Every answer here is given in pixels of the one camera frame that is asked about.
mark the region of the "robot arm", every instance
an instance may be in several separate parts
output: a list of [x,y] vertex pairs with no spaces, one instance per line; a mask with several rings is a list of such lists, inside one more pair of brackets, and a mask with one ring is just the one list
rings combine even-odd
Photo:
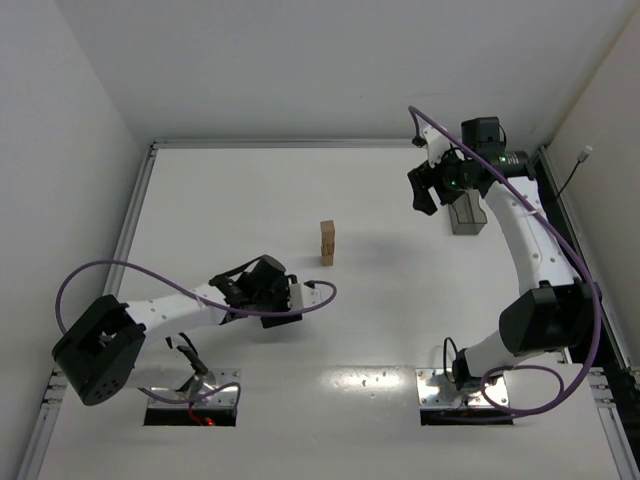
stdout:
[[91,304],[53,349],[54,360],[85,405],[102,403],[124,387],[177,390],[192,377],[206,375],[191,349],[178,347],[166,352],[165,361],[150,360],[145,352],[158,341],[254,314],[262,315],[263,328],[284,325],[302,320],[297,312],[321,301],[314,285],[299,284],[268,255],[186,293],[128,303],[105,295]]
[[[496,117],[469,120],[462,124],[463,142],[509,178],[546,216],[526,154],[505,152],[499,128]],[[458,387],[478,380],[492,368],[515,366],[579,343],[593,320],[591,294],[556,239],[504,185],[479,164],[465,159],[434,128],[426,127],[423,139],[414,139],[414,144],[427,147],[429,154],[426,162],[408,174],[414,209],[435,213],[431,187],[442,205],[453,203],[465,190],[479,190],[500,223],[518,275],[520,297],[501,313],[499,329],[460,351],[454,361]]]

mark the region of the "purple cable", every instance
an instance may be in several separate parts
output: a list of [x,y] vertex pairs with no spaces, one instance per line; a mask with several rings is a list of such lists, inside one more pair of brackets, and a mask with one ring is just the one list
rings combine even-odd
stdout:
[[[515,367],[497,367],[497,368],[492,368],[491,370],[489,370],[487,372],[487,375],[492,375],[494,373],[498,373],[498,372],[503,372],[505,370],[540,370],[542,372],[548,372],[550,374],[552,374],[554,377],[556,377],[556,379],[558,380],[558,384],[560,386],[560,391],[558,392],[558,395],[561,394],[564,391],[564,380],[562,380],[562,377],[560,376],[560,374],[558,372],[556,372],[555,370],[553,370],[552,368],[549,367],[543,367],[542,365],[520,365],[520,366],[515,366]],[[489,402],[489,404],[494,407],[497,408],[499,410],[503,410],[505,407],[503,405],[500,405],[496,402],[494,402],[493,400],[491,400],[486,392],[484,391],[484,388],[482,389],[482,394],[485,398],[485,400],[487,400]],[[519,414],[513,414],[513,415],[504,415],[502,417],[490,417],[490,418],[465,418],[465,417],[458,417],[455,419],[452,419],[452,422],[455,423],[497,423],[497,422],[505,422],[505,421],[509,421],[509,420],[515,420],[516,418],[524,418],[527,417],[528,414],[526,413],[527,410],[519,410],[521,413]]]
[[[565,251],[565,253],[574,261],[575,265],[578,267],[578,270],[580,271],[580,273],[584,277],[584,280],[585,280],[585,282],[587,283],[587,285],[589,287],[589,291],[591,293],[591,297],[592,297],[592,300],[593,300],[593,335],[591,337],[591,346],[589,348],[589,353],[587,354],[587,358],[585,359],[585,362],[582,365],[582,368],[578,372],[578,375],[576,375],[576,378],[574,378],[573,381],[569,384],[569,386],[567,387],[566,390],[561,389],[560,393],[558,393],[556,398],[554,398],[553,400],[551,400],[549,403],[547,403],[545,405],[542,405],[542,406],[537,407],[537,408],[531,408],[531,409],[522,410],[522,409],[504,407],[502,405],[499,405],[499,404],[495,403],[493,400],[491,400],[489,398],[489,396],[487,395],[487,392],[485,391],[485,385],[486,385],[486,382],[488,381],[489,377],[493,373],[496,373],[497,371],[508,370],[508,367],[505,367],[505,368],[499,367],[497,369],[491,369],[488,372],[486,372],[482,376],[482,378],[480,379],[480,391],[482,392],[482,396],[485,398],[485,400],[487,400],[487,402],[489,402],[496,409],[498,409],[498,410],[500,410],[502,412],[508,413],[513,418],[521,418],[521,417],[525,417],[525,416],[529,416],[529,415],[540,415],[541,413],[548,412],[549,410],[551,410],[551,409],[557,407],[558,405],[560,405],[567,398],[569,398],[573,394],[573,392],[576,391],[576,389],[580,386],[582,381],[589,374],[589,369],[593,365],[593,361],[596,358],[596,353],[598,351],[598,344],[600,342],[600,331],[602,329],[602,310],[601,310],[601,307],[600,307],[600,301],[598,299],[598,290],[596,288],[596,284],[595,284],[593,278],[591,277],[591,274],[589,273],[589,269],[587,268],[587,265],[584,263],[584,260],[582,260],[580,255],[578,255],[573,250],[573,248],[571,248],[571,245],[569,245],[569,243],[564,239],[564,237],[562,235],[560,235],[560,233],[554,228],[554,226],[551,225],[551,223],[549,223],[549,221],[546,218],[544,218],[542,215],[540,215],[540,213],[538,213],[538,211],[534,208],[534,206],[531,205],[527,201],[527,199],[524,198],[522,196],[522,194],[520,192],[518,192],[518,190],[513,185],[511,185],[509,183],[509,181],[497,169],[495,169],[489,162],[487,162],[480,155],[478,155],[476,152],[471,150],[469,147],[467,147],[460,140],[458,140],[453,135],[451,135],[449,132],[447,132],[444,129],[444,127],[442,127],[436,121],[434,121],[431,118],[429,118],[427,115],[422,113],[416,107],[410,106],[409,107],[409,113],[411,114],[411,118],[413,118],[413,123],[414,123],[414,125],[416,127],[416,136],[420,135],[420,125],[418,123],[418,118],[417,118],[417,117],[420,117],[425,122],[427,122],[429,125],[431,125],[433,128],[435,128],[438,132],[440,132],[445,138],[447,138],[447,140],[449,140],[455,146],[460,148],[460,150],[462,150],[462,152],[465,155],[473,158],[476,162],[478,162],[480,165],[482,165],[482,167],[484,167],[486,170],[488,170],[498,180],[498,182],[500,182],[502,185],[504,185],[518,199],[518,201],[522,205],[524,205],[526,207],[526,209],[529,210],[533,214],[533,216],[542,224],[542,226],[549,233],[551,233],[551,235],[553,235],[556,238],[556,240],[558,241],[558,244],[562,247],[562,249]],[[522,369],[527,369],[527,368],[528,369],[535,369],[535,370],[542,369],[542,370],[547,371],[546,367],[540,368],[537,365],[523,365],[523,366],[519,367],[518,369],[522,370]],[[553,373],[556,374],[556,377],[559,377],[557,372],[553,371]],[[500,417],[500,418],[502,418],[502,420],[496,419],[495,421],[504,421],[504,417]]]
[[[166,277],[163,277],[162,275],[155,273],[147,268],[144,268],[140,265],[136,265],[135,263],[129,263],[129,262],[125,262],[123,260],[95,260],[93,262],[89,262],[89,263],[85,263],[84,265],[79,266],[78,268],[76,268],[73,272],[71,272],[67,278],[64,279],[64,281],[62,282],[62,284],[60,285],[60,288],[58,289],[58,294],[56,295],[56,304],[55,304],[55,314],[56,314],[56,322],[58,322],[58,327],[60,328],[60,331],[62,332],[62,334],[66,334],[67,333],[67,328],[64,326],[64,322],[62,321],[62,295],[64,294],[65,289],[67,288],[67,286],[69,285],[69,282],[71,282],[71,280],[73,280],[73,278],[78,275],[80,272],[82,272],[83,270],[86,270],[87,268],[91,268],[91,267],[95,267],[97,265],[120,265],[123,267],[128,267],[128,268],[132,268],[134,270],[137,270],[141,273],[144,273],[145,275],[148,275],[152,278],[155,278],[156,280],[164,283],[165,285],[168,285],[170,287],[172,287],[173,289],[179,291],[180,293],[182,293],[183,295],[186,295],[189,298],[193,298],[194,300],[200,301],[203,304],[207,305],[208,307],[212,307],[212,308],[219,308],[220,310],[224,310],[226,312],[230,312],[230,313],[235,313],[238,315],[247,315],[247,316],[251,316],[251,317],[292,317],[292,316],[296,316],[296,315],[304,315],[305,313],[310,313],[310,312],[314,312],[316,310],[321,309],[322,307],[328,305],[329,303],[331,303],[333,301],[334,298],[336,298],[336,295],[338,294],[338,288],[331,282],[326,282],[324,280],[311,280],[311,282],[317,284],[317,285],[326,285],[327,287],[331,288],[331,295],[329,296],[328,299],[326,299],[323,302],[320,302],[317,305],[313,305],[312,307],[307,307],[307,308],[303,308],[300,310],[293,310],[293,311],[288,311],[288,312],[258,312],[255,310],[242,310],[239,308],[233,308],[233,307],[229,307],[228,305],[224,305],[222,303],[216,303],[216,302],[212,302],[211,300],[208,300],[206,298],[203,297],[199,297],[197,296],[195,293],[190,292],[189,290],[187,290],[184,287],[181,287],[180,285],[178,285],[175,282],[172,282],[171,280],[169,280]],[[188,404],[188,403],[195,403],[195,402],[199,402],[201,400],[204,400],[205,398],[211,397],[212,395],[215,395],[217,393],[220,393],[222,390],[225,390],[228,387],[238,387],[238,394],[236,395],[236,400],[235,400],[235,408],[238,407],[238,403],[240,402],[240,391],[241,391],[241,387],[240,384],[237,382],[230,382],[230,383],[226,383],[218,388],[215,388],[207,393],[203,393],[202,395],[197,395],[194,398],[188,398],[186,400],[173,400],[171,398],[165,398],[161,395],[158,395],[156,393],[153,393],[151,390],[147,390],[146,388],[139,388],[138,390],[140,390],[142,393],[144,393],[145,395],[147,395],[150,398],[153,398],[155,400],[158,400],[159,402],[164,402],[164,403],[169,403],[171,405],[183,405],[183,404]]]
[[333,299],[336,298],[336,295],[338,294],[338,288],[333,283],[326,282],[324,280],[311,280],[312,283],[315,283],[317,285],[326,285],[327,287],[331,288],[332,292],[328,299],[326,299],[323,302],[320,302],[317,305],[313,305],[311,307],[302,308],[300,310],[291,310],[288,312],[258,312],[255,310],[242,310],[240,308],[233,308],[228,305],[212,302],[211,300],[200,297],[195,293],[187,290],[186,288],[178,285],[177,283],[172,282],[168,278],[163,277],[162,275],[155,273],[147,268],[141,267],[140,265],[136,265],[135,263],[125,262],[124,260],[94,260],[93,262],[85,263],[84,265],[79,266],[73,272],[71,272],[67,276],[67,278],[64,279],[64,281],[60,285],[60,288],[58,289],[58,294],[56,295],[55,313],[56,313],[56,321],[58,322],[58,327],[60,328],[60,331],[63,333],[63,335],[67,333],[67,328],[64,326],[64,322],[62,321],[62,313],[61,313],[62,295],[65,289],[67,288],[67,286],[69,285],[69,282],[71,282],[71,280],[73,280],[73,278],[76,275],[78,275],[83,270],[86,270],[87,268],[95,267],[97,265],[120,265],[123,267],[132,268],[133,270],[137,270],[138,272],[144,273],[149,277],[155,278],[159,282],[162,282],[165,285],[170,286],[171,288],[177,290],[178,292],[182,293],[183,295],[189,298],[193,298],[196,301],[200,301],[201,303],[205,304],[208,307],[219,308],[220,310],[224,310],[225,312],[235,313],[237,315],[246,315],[249,317],[270,318],[270,317],[295,317],[296,315],[304,315],[305,313],[310,313],[310,312],[315,312],[316,310],[320,310],[322,307],[331,303]]

